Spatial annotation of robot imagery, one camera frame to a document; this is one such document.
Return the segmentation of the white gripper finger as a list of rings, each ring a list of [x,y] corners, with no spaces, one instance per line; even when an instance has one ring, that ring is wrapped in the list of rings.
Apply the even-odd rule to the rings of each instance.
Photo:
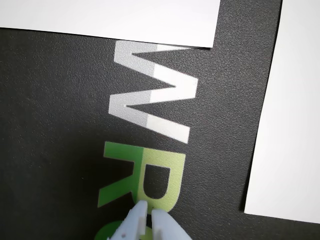
[[[177,221],[162,209],[151,211],[153,240],[192,240]]]
[[[146,234],[148,203],[140,200],[108,240],[139,240]]]

